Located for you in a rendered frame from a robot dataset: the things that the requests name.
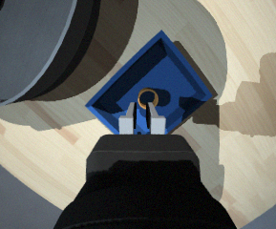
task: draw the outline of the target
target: round table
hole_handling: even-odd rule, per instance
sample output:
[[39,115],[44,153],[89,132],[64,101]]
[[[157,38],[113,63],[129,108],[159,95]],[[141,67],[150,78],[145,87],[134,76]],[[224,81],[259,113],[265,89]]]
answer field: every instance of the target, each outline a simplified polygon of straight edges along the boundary
[[86,103],[160,30],[215,95],[172,135],[193,148],[204,186],[241,228],[276,204],[276,0],[102,0],[71,76],[0,107],[0,164],[64,209],[86,181],[87,156],[112,134]]

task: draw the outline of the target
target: ring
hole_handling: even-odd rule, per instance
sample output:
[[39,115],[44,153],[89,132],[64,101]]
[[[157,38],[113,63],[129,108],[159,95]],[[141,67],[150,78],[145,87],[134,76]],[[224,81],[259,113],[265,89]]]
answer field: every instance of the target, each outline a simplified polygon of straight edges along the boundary
[[141,96],[143,93],[146,93],[146,92],[151,92],[151,93],[153,93],[153,94],[155,95],[155,99],[154,99],[154,101],[153,101],[153,104],[154,104],[155,107],[156,107],[156,106],[158,105],[158,103],[159,103],[158,94],[157,94],[154,90],[152,90],[152,89],[150,89],[150,88],[144,88],[144,89],[140,90],[139,93],[138,93],[138,105],[139,105],[142,109],[144,109],[144,110],[146,110],[146,104],[142,103],[142,102],[139,100],[139,98],[140,98],[140,96]]

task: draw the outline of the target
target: wooden tabletop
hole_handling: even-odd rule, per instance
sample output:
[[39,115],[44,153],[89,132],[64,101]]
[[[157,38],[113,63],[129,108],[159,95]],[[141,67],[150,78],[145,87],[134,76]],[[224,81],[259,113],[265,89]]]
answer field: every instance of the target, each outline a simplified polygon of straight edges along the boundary
[[86,181],[87,156],[112,134],[85,104],[160,30],[215,94],[172,135],[191,145],[204,186],[241,228],[276,204],[276,0],[102,0],[74,73],[0,107],[0,164],[63,210]]

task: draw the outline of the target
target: blue tray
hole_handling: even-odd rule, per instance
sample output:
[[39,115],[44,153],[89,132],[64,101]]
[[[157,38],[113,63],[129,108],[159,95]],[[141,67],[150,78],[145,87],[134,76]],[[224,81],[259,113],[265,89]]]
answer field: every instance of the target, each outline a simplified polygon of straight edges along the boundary
[[160,31],[138,51],[86,104],[114,134],[118,119],[137,102],[134,134],[150,135],[146,110],[138,105],[138,93],[151,88],[159,96],[158,115],[166,118],[165,134],[181,124],[213,95],[167,35]]

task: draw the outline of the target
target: wooden ring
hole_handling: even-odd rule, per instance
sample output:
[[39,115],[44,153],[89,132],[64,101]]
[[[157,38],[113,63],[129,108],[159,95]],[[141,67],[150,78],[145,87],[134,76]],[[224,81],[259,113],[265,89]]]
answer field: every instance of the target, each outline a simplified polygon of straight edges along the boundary
[[146,104],[143,104],[142,102],[140,102],[139,98],[143,93],[146,93],[146,92],[151,92],[155,95],[155,99],[153,101],[154,107],[156,107],[159,103],[158,94],[154,90],[152,90],[151,88],[144,88],[144,89],[140,90],[139,93],[138,93],[138,105],[144,110],[146,110]]

